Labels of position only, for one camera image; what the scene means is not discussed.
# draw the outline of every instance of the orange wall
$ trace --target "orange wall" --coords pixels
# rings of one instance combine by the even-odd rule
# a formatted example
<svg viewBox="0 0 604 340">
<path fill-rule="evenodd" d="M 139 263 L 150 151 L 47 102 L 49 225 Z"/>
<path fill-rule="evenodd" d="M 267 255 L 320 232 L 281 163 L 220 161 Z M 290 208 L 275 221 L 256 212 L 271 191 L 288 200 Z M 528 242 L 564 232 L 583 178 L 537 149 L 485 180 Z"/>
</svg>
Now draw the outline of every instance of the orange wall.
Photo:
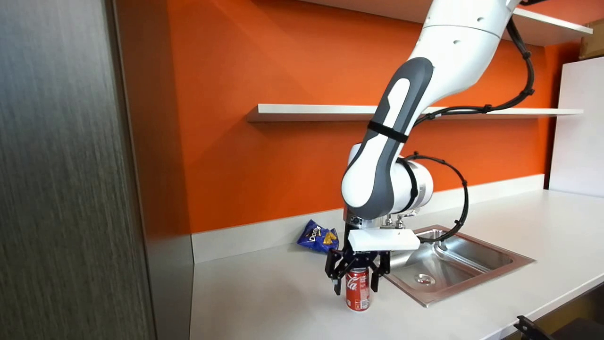
<svg viewBox="0 0 604 340">
<path fill-rule="evenodd" d="M 249 123 L 258 102 L 375 104 L 418 27 L 298 0 L 169 0 L 190 232 L 341 208 L 339 178 L 364 123 Z M 537 93 L 554 106 L 558 53 L 532 47 Z M 513 96 L 524 68 L 503 42 L 477 87 L 441 104 Z M 405 153 L 443 157 L 485 183 L 547 168 L 549 119 L 447 119 Z M 435 168 L 435 189 L 456 187 Z"/>
</svg>

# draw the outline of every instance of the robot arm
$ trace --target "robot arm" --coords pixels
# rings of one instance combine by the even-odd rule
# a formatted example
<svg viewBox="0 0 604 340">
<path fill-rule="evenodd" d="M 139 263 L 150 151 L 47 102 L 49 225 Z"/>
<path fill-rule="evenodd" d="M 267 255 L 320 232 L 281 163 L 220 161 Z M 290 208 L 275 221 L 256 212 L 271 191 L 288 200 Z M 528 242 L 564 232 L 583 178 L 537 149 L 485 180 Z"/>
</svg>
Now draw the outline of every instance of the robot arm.
<svg viewBox="0 0 604 340">
<path fill-rule="evenodd" d="M 388 81 L 341 181 L 351 215 L 375 219 L 426 204 L 411 197 L 409 170 L 396 163 L 418 115 L 471 87 L 488 66 L 518 0 L 434 0 L 418 42 Z M 430 178 L 415 164 L 417 178 Z"/>
</svg>

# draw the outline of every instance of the black cable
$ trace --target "black cable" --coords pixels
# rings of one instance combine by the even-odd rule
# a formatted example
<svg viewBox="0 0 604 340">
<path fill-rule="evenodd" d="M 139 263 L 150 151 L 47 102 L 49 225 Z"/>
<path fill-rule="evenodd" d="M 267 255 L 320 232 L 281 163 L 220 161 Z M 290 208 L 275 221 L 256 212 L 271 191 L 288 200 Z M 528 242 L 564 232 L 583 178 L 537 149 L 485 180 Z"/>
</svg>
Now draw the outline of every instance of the black cable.
<svg viewBox="0 0 604 340">
<path fill-rule="evenodd" d="M 507 102 L 502 102 L 498 106 L 492 106 L 492 104 L 485 104 L 485 106 L 449 106 L 449 108 L 441 108 L 441 110 L 435 110 L 435 112 L 430 112 L 430 113 L 424 113 L 417 119 L 415 125 L 422 123 L 422 121 L 434 121 L 441 115 L 475 115 L 475 113 L 488 113 L 488 112 L 496 112 L 496 110 L 505 110 L 505 108 L 513 108 L 517 104 L 520 104 L 526 96 L 530 96 L 534 93 L 532 85 L 534 85 L 534 66 L 530 62 L 530 53 L 513 23 L 513 19 L 507 21 L 507 27 L 505 27 L 515 49 L 522 55 L 522 61 L 524 61 L 524 66 L 526 66 L 526 83 L 522 87 L 522 91 L 513 96 L 511 100 Z"/>
<path fill-rule="evenodd" d="M 451 168 L 451 170 L 456 174 L 456 178 L 458 178 L 460 183 L 462 183 L 464 206 L 462 206 L 462 210 L 460 210 L 458 219 L 454 219 L 454 227 L 449 229 L 447 232 L 439 234 L 437 238 L 422 238 L 422 236 L 417 236 L 420 244 L 443 242 L 443 240 L 451 238 L 452 234 L 456 234 L 458 229 L 466 223 L 466 217 L 468 217 L 468 212 L 469 212 L 468 181 L 466 181 L 466 178 L 464 178 L 452 164 L 449 164 L 449 163 L 443 161 L 443 159 L 435 159 L 435 157 L 428 157 L 428 155 L 418 155 L 417 151 L 415 151 L 413 155 L 405 157 L 405 161 L 413 161 L 413 159 L 426 159 L 426 161 L 437 163 L 437 164 L 441 164 L 441 166 L 447 166 L 447 168 Z"/>
</svg>

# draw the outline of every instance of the white shelf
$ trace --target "white shelf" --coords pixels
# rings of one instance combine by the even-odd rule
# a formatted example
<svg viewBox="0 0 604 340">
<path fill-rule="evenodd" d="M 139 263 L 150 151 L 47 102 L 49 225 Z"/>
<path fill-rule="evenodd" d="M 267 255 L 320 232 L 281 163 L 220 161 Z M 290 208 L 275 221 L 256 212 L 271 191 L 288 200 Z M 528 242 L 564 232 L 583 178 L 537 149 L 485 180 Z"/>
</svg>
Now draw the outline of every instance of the white shelf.
<svg viewBox="0 0 604 340">
<path fill-rule="evenodd" d="M 335 106 L 335 104 L 258 104 L 249 115 L 249 121 L 367 121 L 375 106 Z M 511 108 L 490 112 L 486 115 L 460 115 L 468 117 L 539 117 L 539 115 L 579 115 L 583 110 L 575 108 Z"/>
<path fill-rule="evenodd" d="M 311 4 L 341 8 L 379 17 L 390 17 L 409 23 L 422 23 L 430 0 L 303 0 Z M 526 11 L 517 8 L 513 11 L 515 25 L 522 40 L 530 45 L 556 45 L 564 42 L 577 42 L 586 34 L 592 34 L 592 28 L 575 25 L 569 21 L 560 21 L 556 17 Z"/>
</svg>

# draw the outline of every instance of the red soda can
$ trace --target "red soda can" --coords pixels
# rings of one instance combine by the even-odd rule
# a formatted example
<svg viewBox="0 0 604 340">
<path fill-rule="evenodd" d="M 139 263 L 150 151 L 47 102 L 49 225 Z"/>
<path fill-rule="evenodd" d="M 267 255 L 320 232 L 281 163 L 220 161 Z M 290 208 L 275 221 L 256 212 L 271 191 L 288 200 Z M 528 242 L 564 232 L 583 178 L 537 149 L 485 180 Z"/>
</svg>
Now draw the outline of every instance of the red soda can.
<svg viewBox="0 0 604 340">
<path fill-rule="evenodd" d="M 369 308 L 371 293 L 367 287 L 369 270 L 366 266 L 351 268 L 345 274 L 345 304 L 351 310 L 362 312 Z"/>
</svg>

